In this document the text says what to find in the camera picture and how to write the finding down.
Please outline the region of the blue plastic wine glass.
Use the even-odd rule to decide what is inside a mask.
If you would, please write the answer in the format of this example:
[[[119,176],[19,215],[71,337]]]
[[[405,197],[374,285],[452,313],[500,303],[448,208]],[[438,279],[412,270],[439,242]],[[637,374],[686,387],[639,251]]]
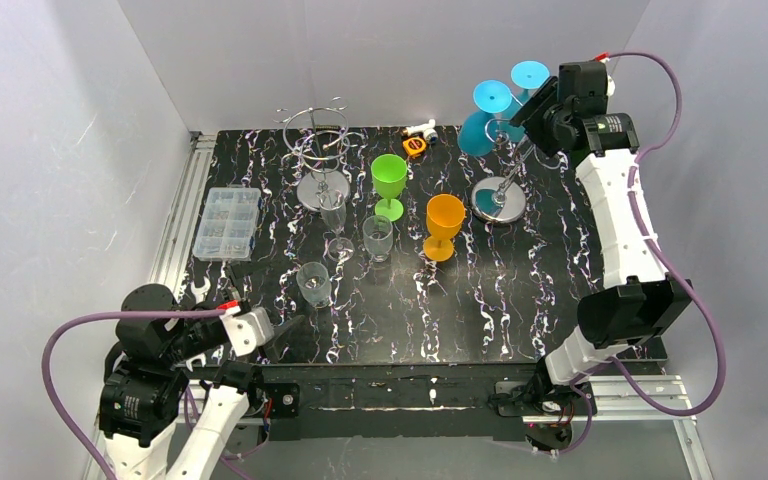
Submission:
[[[510,88],[499,80],[485,80],[475,86],[472,99],[477,110],[462,124],[458,146],[462,153],[480,157],[494,149],[497,115],[512,102]]]
[[[506,134],[512,144],[519,143],[525,131],[522,127],[512,126],[510,120],[530,99],[532,91],[539,89],[549,76],[548,67],[538,61],[526,60],[512,67],[511,80],[516,89],[512,92],[512,100],[508,108],[500,114],[499,122],[499,130]]]

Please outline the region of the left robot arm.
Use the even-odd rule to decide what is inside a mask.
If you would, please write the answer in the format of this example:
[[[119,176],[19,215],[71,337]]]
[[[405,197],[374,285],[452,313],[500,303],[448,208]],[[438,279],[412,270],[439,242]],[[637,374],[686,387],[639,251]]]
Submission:
[[[298,386],[268,381],[251,358],[276,337],[267,311],[236,288],[186,309],[167,286],[147,284],[129,293],[121,310],[115,333],[123,358],[105,374],[99,418],[117,478],[208,479],[246,415],[264,434],[273,421],[298,416]],[[235,359],[219,367],[202,407],[189,406],[180,363],[225,343]]]

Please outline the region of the orange plastic wine glass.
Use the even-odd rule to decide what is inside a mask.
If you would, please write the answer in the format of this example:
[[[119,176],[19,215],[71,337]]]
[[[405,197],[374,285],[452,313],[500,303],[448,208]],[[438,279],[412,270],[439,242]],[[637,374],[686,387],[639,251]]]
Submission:
[[[431,261],[447,261],[454,255],[453,238],[461,231],[466,218],[463,202],[451,194],[433,196],[426,205],[426,226],[429,237],[423,243],[423,253]]]

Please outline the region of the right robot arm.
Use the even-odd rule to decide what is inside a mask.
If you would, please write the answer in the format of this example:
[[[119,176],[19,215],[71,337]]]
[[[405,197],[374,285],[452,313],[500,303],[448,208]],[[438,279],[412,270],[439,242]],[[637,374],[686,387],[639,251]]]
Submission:
[[[535,147],[565,154],[585,189],[603,260],[603,287],[577,306],[577,325],[538,361],[514,401],[561,404],[599,365],[659,337],[689,305],[680,283],[652,253],[656,237],[630,179],[640,144],[633,121],[608,110],[609,80],[598,60],[560,65],[514,116]]]

